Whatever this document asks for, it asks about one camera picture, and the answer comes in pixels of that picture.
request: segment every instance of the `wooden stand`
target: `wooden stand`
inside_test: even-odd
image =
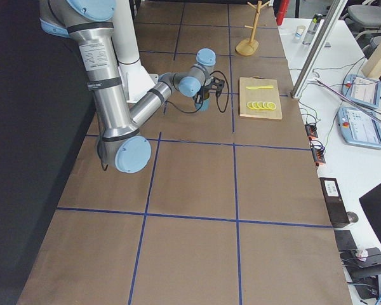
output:
[[[248,5],[250,5],[255,10],[255,17],[254,17],[254,23],[253,26],[250,27],[249,25],[245,25],[244,27],[247,27],[249,29],[252,29],[250,38],[246,38],[239,42],[239,44],[236,46],[236,51],[242,56],[250,56],[255,53],[255,51],[258,49],[258,41],[255,40],[255,31],[257,30],[257,23],[258,18],[260,18],[260,11],[261,9],[269,4],[269,1],[262,5],[262,2],[259,1],[257,4],[257,7],[252,5],[250,2],[247,2]]]

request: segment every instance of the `blue joint cap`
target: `blue joint cap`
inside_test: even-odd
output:
[[[150,157],[150,142],[146,138],[136,135],[121,144],[114,163],[120,172],[137,173],[147,165]]]
[[[208,110],[209,109],[209,99],[204,100],[203,104],[195,103],[195,109],[197,111],[206,111],[206,110]]]
[[[66,0],[84,18],[103,22],[113,17],[116,0]]]
[[[211,67],[216,64],[216,54],[211,49],[200,49],[196,55],[196,61],[201,65]]]
[[[193,97],[201,88],[201,83],[193,76],[186,76],[179,82],[179,91],[186,97]]]
[[[41,21],[41,28],[43,29],[45,33],[69,38],[69,33],[67,29],[63,27],[59,27],[55,24],[50,24],[49,22],[44,21],[41,18],[39,20]]]

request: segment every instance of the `table surface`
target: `table surface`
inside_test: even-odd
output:
[[[248,5],[142,4],[144,67],[188,71],[215,50],[228,110],[162,107],[141,128],[152,158],[129,175],[102,171],[93,122],[20,305],[351,303],[272,8],[256,54],[234,51],[253,17]],[[282,120],[238,115],[239,78],[254,76],[278,81]]]
[[[304,46],[300,41],[294,39],[294,33],[298,25],[307,27],[309,22],[309,19],[285,18],[282,26],[279,27],[294,83],[300,72],[297,69],[302,68],[310,50],[310,46]],[[345,65],[349,66],[343,69],[315,69],[320,80],[328,85],[336,85],[342,83],[349,70],[351,70],[350,73],[363,75],[361,67],[366,63],[366,59],[360,60],[353,66],[355,62],[364,57],[364,54],[344,21],[339,20],[335,24],[335,28],[327,41],[331,44],[331,47],[323,48],[314,67],[339,68]],[[334,89],[340,91],[341,86],[334,86]],[[300,102],[302,103],[301,107],[307,109],[309,113],[315,115],[312,109],[304,105],[308,105],[317,111],[317,116],[321,120],[317,124],[317,132],[319,140],[323,144],[326,144],[327,134],[333,126],[326,146],[326,164],[319,167],[317,174],[319,177],[336,178],[346,210],[355,212],[358,215],[359,222],[351,224],[345,229],[351,230],[358,248],[378,247],[381,249],[381,244],[367,221],[359,202],[362,195],[381,183],[381,150],[349,146],[344,142],[337,123],[333,123],[340,101],[338,97],[328,90],[316,85],[308,85],[302,94]],[[381,112],[381,100],[378,111]],[[351,287],[350,290],[353,303],[361,304],[355,288]]]

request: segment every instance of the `black wall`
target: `black wall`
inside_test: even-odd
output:
[[[94,113],[74,41],[0,1],[0,305],[15,304]]]

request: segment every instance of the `white cup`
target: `white cup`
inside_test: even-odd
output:
[[[305,29],[306,29],[306,27],[304,25],[298,25],[297,26],[297,31],[295,32],[295,39],[296,40],[299,40],[302,37],[302,35],[305,32]]]

